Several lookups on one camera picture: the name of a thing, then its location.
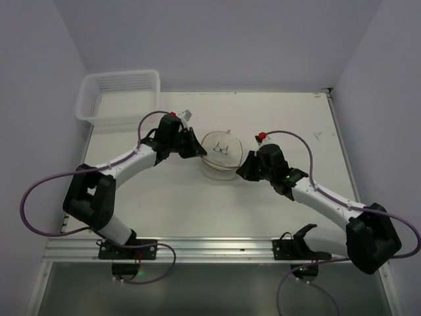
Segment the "white mesh laundry bag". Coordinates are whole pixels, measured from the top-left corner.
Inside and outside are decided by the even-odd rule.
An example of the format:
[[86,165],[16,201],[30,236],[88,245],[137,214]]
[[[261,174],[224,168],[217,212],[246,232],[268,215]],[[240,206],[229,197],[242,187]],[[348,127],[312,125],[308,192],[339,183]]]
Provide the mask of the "white mesh laundry bag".
[[218,181],[232,181],[237,178],[236,170],[243,160],[243,146],[238,138],[227,131],[212,131],[201,140],[207,155],[202,157],[202,171]]

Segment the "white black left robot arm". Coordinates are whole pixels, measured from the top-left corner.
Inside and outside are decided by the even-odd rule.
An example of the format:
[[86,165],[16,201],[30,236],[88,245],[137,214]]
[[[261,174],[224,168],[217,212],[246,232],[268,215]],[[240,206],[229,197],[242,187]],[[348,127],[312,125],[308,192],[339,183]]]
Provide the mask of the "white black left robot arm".
[[135,175],[167,159],[171,153],[177,153],[182,159],[207,155],[192,127],[186,126],[176,115],[165,114],[152,134],[139,139],[136,146],[125,154],[100,165],[78,166],[64,199],[63,210],[111,243],[133,248],[136,232],[114,214],[116,191]]

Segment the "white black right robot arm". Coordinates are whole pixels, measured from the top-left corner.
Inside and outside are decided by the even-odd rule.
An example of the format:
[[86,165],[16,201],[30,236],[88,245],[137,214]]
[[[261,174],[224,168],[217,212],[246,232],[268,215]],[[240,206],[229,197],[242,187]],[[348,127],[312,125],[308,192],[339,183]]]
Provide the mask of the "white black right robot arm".
[[348,257],[360,271],[371,275],[402,247],[381,205],[372,204],[374,212],[371,213],[367,206],[337,194],[328,199],[319,192],[318,184],[310,181],[306,172],[288,165],[278,145],[262,145],[257,151],[250,151],[236,173],[247,181],[268,181],[277,194],[310,207],[342,230],[342,234],[336,236],[310,235],[316,225],[304,226],[292,239],[276,244],[292,258],[325,259],[329,255],[340,255]]

